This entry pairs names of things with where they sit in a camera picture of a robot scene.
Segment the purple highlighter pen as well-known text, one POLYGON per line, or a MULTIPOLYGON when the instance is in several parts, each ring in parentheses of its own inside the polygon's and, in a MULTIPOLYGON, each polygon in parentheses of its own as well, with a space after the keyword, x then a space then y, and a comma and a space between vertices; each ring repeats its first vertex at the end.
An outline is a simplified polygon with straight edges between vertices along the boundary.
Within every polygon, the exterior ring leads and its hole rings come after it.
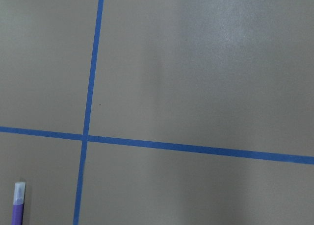
POLYGON ((15 183, 11 225, 23 224, 25 189, 25 182, 15 183))

